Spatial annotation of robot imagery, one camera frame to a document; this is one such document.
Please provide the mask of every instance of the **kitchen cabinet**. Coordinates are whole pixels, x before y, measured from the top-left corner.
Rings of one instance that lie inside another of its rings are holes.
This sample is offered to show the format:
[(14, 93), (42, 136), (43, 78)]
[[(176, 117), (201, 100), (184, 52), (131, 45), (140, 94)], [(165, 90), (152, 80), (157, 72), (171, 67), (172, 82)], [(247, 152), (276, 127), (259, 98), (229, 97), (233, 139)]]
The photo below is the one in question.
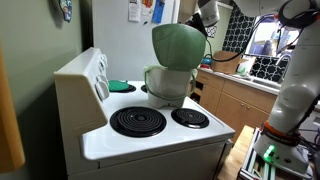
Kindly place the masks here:
[(260, 127), (268, 119), (277, 98), (274, 94), (202, 70), (198, 71), (194, 94), (202, 107), (236, 131), (234, 142), (245, 125)]
[(221, 93), (215, 115), (236, 131), (232, 141), (236, 141), (245, 125), (259, 127), (269, 114), (230, 95)]
[(204, 85), (199, 104), (210, 113), (215, 114), (220, 94), (220, 91), (210, 87), (209, 85)]

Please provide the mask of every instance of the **white robot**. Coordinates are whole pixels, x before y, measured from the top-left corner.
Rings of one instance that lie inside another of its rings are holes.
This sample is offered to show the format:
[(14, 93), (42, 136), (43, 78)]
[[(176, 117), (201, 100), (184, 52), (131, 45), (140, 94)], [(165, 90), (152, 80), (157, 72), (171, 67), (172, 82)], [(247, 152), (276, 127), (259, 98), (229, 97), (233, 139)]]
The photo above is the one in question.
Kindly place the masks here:
[[(288, 27), (303, 29), (269, 119), (262, 125), (255, 151), (273, 166), (312, 178), (309, 160), (297, 146), (298, 128), (320, 96), (320, 0), (234, 0), (249, 17), (278, 14)], [(204, 26), (219, 20), (216, 0), (199, 0)]]

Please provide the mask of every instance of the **green lid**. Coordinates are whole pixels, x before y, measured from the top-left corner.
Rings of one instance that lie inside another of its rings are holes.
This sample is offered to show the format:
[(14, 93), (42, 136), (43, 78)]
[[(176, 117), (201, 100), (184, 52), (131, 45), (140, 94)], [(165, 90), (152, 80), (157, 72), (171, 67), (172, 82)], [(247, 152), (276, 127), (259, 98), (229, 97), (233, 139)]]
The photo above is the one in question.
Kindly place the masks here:
[(128, 88), (129, 88), (129, 84), (127, 82), (115, 81), (115, 80), (109, 81), (109, 91), (110, 92), (123, 91)]
[(206, 37), (184, 24), (165, 24), (152, 29), (152, 42), (162, 66), (168, 70), (189, 71), (201, 63)]

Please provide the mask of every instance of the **window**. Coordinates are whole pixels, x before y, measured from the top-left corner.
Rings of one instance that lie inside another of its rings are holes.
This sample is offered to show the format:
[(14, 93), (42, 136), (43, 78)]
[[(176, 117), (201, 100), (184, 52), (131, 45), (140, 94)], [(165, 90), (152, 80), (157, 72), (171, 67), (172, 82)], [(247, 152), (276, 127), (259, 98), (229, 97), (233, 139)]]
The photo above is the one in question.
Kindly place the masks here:
[(272, 57), (279, 57), (281, 54), (291, 54), (292, 50), (288, 49), (279, 54), (277, 54), (277, 52), (287, 44), (293, 42), (298, 37), (299, 30), (282, 28), (281, 32), (278, 32), (278, 29), (282, 27), (282, 24), (277, 19), (274, 19), (273, 16), (269, 17), (270, 18), (263, 20), (254, 32), (249, 45), (247, 46), (246, 54)]

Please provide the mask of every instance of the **refrigerator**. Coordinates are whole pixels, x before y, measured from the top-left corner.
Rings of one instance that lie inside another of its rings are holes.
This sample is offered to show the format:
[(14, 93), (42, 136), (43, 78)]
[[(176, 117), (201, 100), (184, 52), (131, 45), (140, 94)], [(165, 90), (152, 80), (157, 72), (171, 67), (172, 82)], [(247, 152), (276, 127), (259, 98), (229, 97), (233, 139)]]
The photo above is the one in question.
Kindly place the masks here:
[(177, 23), (180, 0), (165, 0), (161, 23), (152, 21), (156, 0), (150, 8), (153, 12), (140, 13), (139, 22), (129, 21), (129, 2), (92, 1), (94, 47), (107, 56), (109, 80), (143, 80), (144, 66), (159, 65), (152, 45), (152, 29)]

